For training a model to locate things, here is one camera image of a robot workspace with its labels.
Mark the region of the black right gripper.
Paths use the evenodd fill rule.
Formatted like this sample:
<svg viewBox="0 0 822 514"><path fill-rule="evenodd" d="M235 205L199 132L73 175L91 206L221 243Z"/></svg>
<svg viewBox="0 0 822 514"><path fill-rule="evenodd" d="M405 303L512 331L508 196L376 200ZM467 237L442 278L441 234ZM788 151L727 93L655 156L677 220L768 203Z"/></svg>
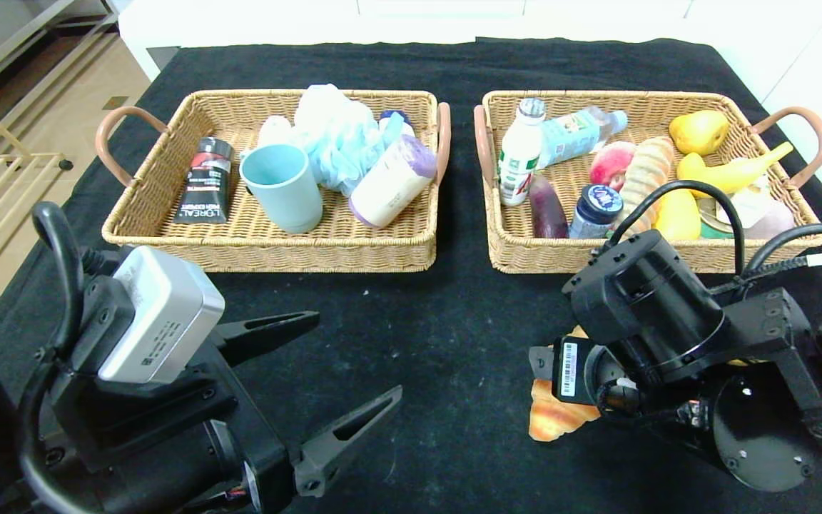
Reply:
<svg viewBox="0 0 822 514"><path fill-rule="evenodd" d="M629 378L607 347L581 336L562 336L554 347L531 347L534 378L552 381L552 395L564 403L596 405L606 383L629 387Z"/></svg>

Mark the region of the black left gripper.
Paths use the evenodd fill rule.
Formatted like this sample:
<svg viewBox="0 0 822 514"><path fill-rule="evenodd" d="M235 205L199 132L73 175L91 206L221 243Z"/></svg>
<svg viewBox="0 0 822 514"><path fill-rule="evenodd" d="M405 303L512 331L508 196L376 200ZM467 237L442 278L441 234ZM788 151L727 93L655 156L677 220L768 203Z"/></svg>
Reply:
<svg viewBox="0 0 822 514"><path fill-rule="evenodd" d="M278 513L323 497L378 435L402 386L290 449L234 368L319 326L317 311L217 325L183 376L155 388L114 386L105 402L108 513Z"/></svg>

